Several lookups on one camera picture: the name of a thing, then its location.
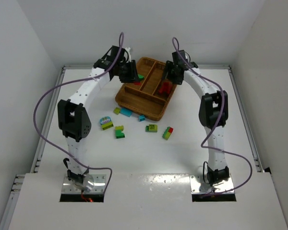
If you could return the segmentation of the red top lego stack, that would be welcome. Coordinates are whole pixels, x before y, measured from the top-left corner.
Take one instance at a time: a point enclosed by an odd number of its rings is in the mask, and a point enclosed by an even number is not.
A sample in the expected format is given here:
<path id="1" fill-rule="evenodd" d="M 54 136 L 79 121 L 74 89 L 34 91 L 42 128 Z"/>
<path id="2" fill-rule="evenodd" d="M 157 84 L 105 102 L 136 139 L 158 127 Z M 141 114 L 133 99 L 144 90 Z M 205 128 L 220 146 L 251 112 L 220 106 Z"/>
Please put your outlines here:
<path id="1" fill-rule="evenodd" d="M 167 88 L 167 94 L 170 94 L 172 89 L 172 83 L 170 81 L 163 82 L 162 86 Z"/>

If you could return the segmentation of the cyan lime lego stack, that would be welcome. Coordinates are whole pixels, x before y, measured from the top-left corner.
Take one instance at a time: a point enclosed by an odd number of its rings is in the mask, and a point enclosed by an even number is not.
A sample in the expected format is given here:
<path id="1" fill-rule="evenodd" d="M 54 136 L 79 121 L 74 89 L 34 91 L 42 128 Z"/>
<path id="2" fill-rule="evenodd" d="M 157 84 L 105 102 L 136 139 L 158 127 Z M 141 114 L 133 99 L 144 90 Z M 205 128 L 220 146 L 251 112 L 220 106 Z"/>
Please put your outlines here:
<path id="1" fill-rule="evenodd" d="M 101 129 L 102 130 L 106 130 L 108 128 L 111 128 L 113 127 L 113 122 L 111 120 L 111 118 L 109 116 L 105 116 L 105 117 L 102 117 L 100 120 L 99 120 L 99 123 L 101 125 Z"/>

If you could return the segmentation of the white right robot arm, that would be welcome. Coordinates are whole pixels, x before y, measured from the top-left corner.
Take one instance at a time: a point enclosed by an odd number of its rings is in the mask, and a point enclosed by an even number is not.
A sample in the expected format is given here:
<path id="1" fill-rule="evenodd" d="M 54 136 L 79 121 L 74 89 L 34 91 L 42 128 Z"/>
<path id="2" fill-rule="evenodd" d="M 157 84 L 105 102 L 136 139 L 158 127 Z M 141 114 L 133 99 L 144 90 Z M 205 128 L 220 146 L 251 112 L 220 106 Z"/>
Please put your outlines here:
<path id="1" fill-rule="evenodd" d="M 224 126 L 228 119 L 228 94 L 210 79 L 201 75 L 195 62 L 188 63 L 184 50 L 172 53 L 172 60 L 167 61 L 162 79 L 172 84 L 188 83 L 201 99 L 199 120 L 207 137 L 201 144 L 208 149 L 208 162 L 204 181 L 211 186 L 229 178 L 229 168 L 225 159 Z"/>

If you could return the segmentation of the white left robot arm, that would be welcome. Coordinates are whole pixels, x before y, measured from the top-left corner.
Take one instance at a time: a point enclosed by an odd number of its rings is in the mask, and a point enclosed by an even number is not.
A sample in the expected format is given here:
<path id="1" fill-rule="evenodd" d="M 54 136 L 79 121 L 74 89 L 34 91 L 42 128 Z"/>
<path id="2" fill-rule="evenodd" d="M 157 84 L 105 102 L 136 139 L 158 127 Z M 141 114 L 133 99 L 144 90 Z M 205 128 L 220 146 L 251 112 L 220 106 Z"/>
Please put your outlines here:
<path id="1" fill-rule="evenodd" d="M 67 100 L 58 102 L 59 129 L 65 136 L 70 157 L 65 161 L 68 179 L 77 186 L 83 186 L 89 173 L 87 164 L 83 162 L 85 155 L 85 138 L 91 131 L 88 115 L 89 107 L 101 89 L 113 77 L 119 77 L 122 83 L 139 82 L 136 62 L 131 57 L 130 47 L 111 49 L 94 65 L 81 87 Z"/>

